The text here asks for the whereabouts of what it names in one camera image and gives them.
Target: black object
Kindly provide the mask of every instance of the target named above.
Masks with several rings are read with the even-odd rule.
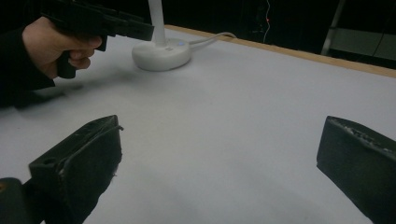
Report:
[[[42,0],[41,14],[64,31],[101,36],[103,42],[97,48],[101,51],[106,50],[108,35],[151,40],[154,32],[154,27],[143,23],[139,17],[85,1]],[[68,63],[68,59],[69,51],[65,51],[57,63],[59,77],[76,76],[76,69]]]
[[[121,161],[117,116],[91,121],[29,164],[24,185],[0,179],[0,223],[81,224]]]
[[[396,142],[359,123],[327,117],[318,168],[375,224],[396,223]]]

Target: white cable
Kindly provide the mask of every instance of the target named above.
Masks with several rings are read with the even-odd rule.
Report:
[[[267,37],[268,31],[271,28],[270,20],[268,19],[268,12],[270,11],[270,8],[271,8],[269,0],[267,0],[267,4],[268,4],[268,8],[267,8],[267,13],[265,14],[265,20],[267,21],[268,28],[267,28],[267,31],[265,31],[264,39],[262,40],[262,43],[264,43],[264,44],[265,44],[265,38]]]
[[[208,38],[205,38],[205,39],[190,41],[189,44],[190,44],[190,45],[201,44],[201,43],[204,43],[204,42],[206,42],[206,41],[215,39],[216,37],[221,36],[221,35],[227,35],[227,36],[236,38],[236,36],[235,36],[234,34],[232,34],[232,33],[223,32],[223,33],[219,33],[219,34],[216,34],[216,35],[212,35],[212,36],[210,36],[210,37],[208,37]]]

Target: finger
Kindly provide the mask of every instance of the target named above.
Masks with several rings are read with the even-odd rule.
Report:
[[[102,44],[102,38],[100,36],[77,36],[59,33],[57,43],[61,50],[96,49]]]
[[[77,69],[86,69],[91,65],[91,60],[89,58],[79,60],[69,59],[69,63]]]
[[[73,49],[70,50],[70,58],[73,60],[89,58],[94,54],[94,52],[94,49]]]

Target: wooden table edge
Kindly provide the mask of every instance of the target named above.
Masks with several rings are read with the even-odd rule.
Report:
[[[213,34],[203,32],[203,31],[197,31],[197,30],[192,30],[189,28],[184,28],[184,27],[179,27],[179,26],[174,26],[174,25],[165,25],[166,29],[174,30],[174,31],[179,31],[191,35],[200,35],[204,37],[209,37],[212,36]],[[297,58],[302,58],[302,59],[307,59],[310,61],[318,62],[318,63],[326,63],[326,64],[331,64],[335,66],[340,66],[344,67],[347,69],[353,69],[353,70],[358,70],[362,72],[367,72],[367,73],[372,73],[384,77],[396,77],[396,70],[385,68],[385,67],[380,67],[380,66],[375,66],[371,64],[366,64],[366,63],[355,63],[355,62],[350,62],[342,59],[335,59],[323,55],[318,55],[314,53],[309,53],[309,52],[303,52],[299,50],[294,50],[294,49],[284,49],[281,47],[277,46],[270,46],[270,45],[265,45],[262,43],[257,43],[253,41],[248,41],[244,39],[238,39],[238,38],[232,38],[229,36],[219,36],[219,40],[222,41],[228,41],[231,43],[239,44],[239,45],[244,45],[256,49],[265,49],[265,50],[270,50],[273,52],[278,52],[282,54],[286,54],[289,56],[297,57]]]

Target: wire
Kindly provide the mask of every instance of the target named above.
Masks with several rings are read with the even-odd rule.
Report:
[[[393,4],[393,8],[392,8],[392,10],[391,10],[391,12],[390,12],[390,14],[389,14],[389,16],[388,16],[387,21],[386,21],[385,24],[384,24],[384,27],[382,28],[382,31],[381,31],[382,35],[381,35],[381,38],[379,39],[378,44],[376,45],[376,48],[375,48],[375,50],[374,50],[374,53],[373,53],[372,57],[375,57],[375,54],[376,54],[376,52],[378,51],[379,46],[381,45],[382,40],[384,39],[385,30],[388,28],[388,24],[389,24],[389,21],[390,21],[390,17],[392,16],[392,14],[393,14],[395,8],[396,8],[396,1],[395,1],[395,4]]]
[[[234,34],[232,34],[232,33],[223,32],[223,33],[219,33],[219,34],[216,34],[216,35],[212,35],[212,36],[210,36],[210,37],[208,37],[208,38],[205,38],[205,39],[190,41],[189,44],[190,44],[190,45],[201,44],[201,43],[210,41],[210,40],[212,40],[212,39],[215,39],[215,38],[217,38],[218,36],[221,36],[221,35],[227,35],[227,36],[236,38],[236,36],[235,36]]]
[[[265,39],[267,38],[268,31],[270,31],[270,28],[271,28],[270,19],[268,19],[268,13],[270,12],[270,8],[271,8],[271,4],[270,4],[269,0],[267,0],[267,4],[268,4],[268,8],[267,8],[267,12],[265,13],[265,20],[267,21],[268,27],[267,27],[267,30],[265,31],[264,39],[262,40],[262,43],[264,43],[264,44],[265,44]]]

